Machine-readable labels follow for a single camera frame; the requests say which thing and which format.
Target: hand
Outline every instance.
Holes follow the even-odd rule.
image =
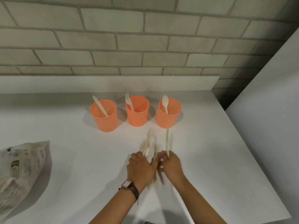
[[[132,153],[127,165],[127,180],[133,181],[139,194],[152,182],[158,163],[158,159],[153,159],[149,164],[142,152]]]
[[[160,165],[163,168],[160,168],[161,172],[165,172],[166,177],[170,180],[174,187],[177,187],[178,184],[184,182],[185,175],[183,173],[181,161],[176,154],[172,151],[169,151],[169,158],[165,151],[159,152],[157,157],[163,159],[160,162]]]

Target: plastic bag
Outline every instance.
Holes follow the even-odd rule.
[[[0,221],[28,195],[45,166],[50,141],[0,150]]]

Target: perforated orange container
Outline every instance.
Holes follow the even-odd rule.
[[[133,127],[141,127],[147,122],[147,113],[150,107],[149,101],[142,96],[130,97],[134,112],[132,112],[131,106],[126,104],[129,124]]]
[[[101,111],[101,109],[96,103],[94,103],[90,108],[92,117],[94,118],[100,131],[114,131],[118,126],[116,104],[110,100],[100,100],[100,103],[107,112],[108,117],[105,117],[104,113]]]
[[[168,99],[167,106],[168,114],[165,113],[165,108],[162,105],[162,100],[159,102],[157,124],[164,129],[171,128],[176,122],[177,117],[181,112],[181,105],[175,99]]]

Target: watch face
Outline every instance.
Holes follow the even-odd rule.
[[[122,187],[125,187],[125,188],[128,188],[130,186],[132,182],[130,181],[125,181],[123,184],[122,184]]]

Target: person's left hand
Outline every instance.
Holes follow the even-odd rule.
[[[158,159],[153,159],[149,164],[142,152],[132,153],[127,165],[127,180],[133,181],[139,194],[152,182],[157,166]]]

